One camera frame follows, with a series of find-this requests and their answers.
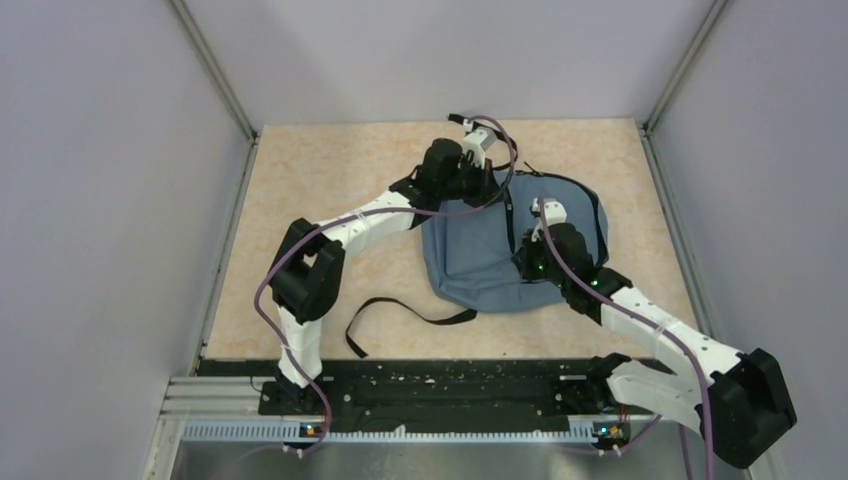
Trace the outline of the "blue grey student backpack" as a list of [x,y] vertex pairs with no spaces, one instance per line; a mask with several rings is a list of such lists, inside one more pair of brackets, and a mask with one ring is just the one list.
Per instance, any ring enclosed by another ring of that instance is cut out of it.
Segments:
[[459,200],[444,202],[442,216],[427,220],[421,230],[422,256],[428,281],[441,299],[460,306],[443,318],[421,315],[431,325],[451,326],[481,313],[518,313],[558,303],[583,307],[588,296],[567,278],[561,284],[524,283],[512,261],[527,229],[536,218],[530,212],[543,195],[563,204],[568,220],[552,231],[569,266],[586,282],[609,258],[608,221],[598,194],[572,178],[521,170],[515,160],[495,166],[495,178],[505,185],[505,197],[476,213]]

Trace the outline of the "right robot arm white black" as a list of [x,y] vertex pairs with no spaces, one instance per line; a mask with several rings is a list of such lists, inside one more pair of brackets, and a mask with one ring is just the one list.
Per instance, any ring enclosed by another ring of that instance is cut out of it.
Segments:
[[663,365],[656,370],[618,353],[595,360],[586,385],[594,409],[649,410],[700,434],[737,469],[750,467],[796,426],[773,355],[725,345],[666,312],[630,279],[596,265],[572,224],[528,229],[515,262],[523,278],[553,285],[573,311],[629,337]]

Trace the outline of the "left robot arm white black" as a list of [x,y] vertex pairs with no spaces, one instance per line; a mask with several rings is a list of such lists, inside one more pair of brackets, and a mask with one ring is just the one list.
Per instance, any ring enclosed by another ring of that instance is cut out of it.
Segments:
[[395,233],[412,230],[441,205],[459,200],[476,213],[503,195],[487,153],[496,135],[484,129],[461,141],[437,138],[422,162],[371,202],[339,217],[291,223],[265,285],[278,308],[282,353],[278,377],[283,401],[297,413],[319,404],[320,338],[325,315],[336,303],[345,263]]

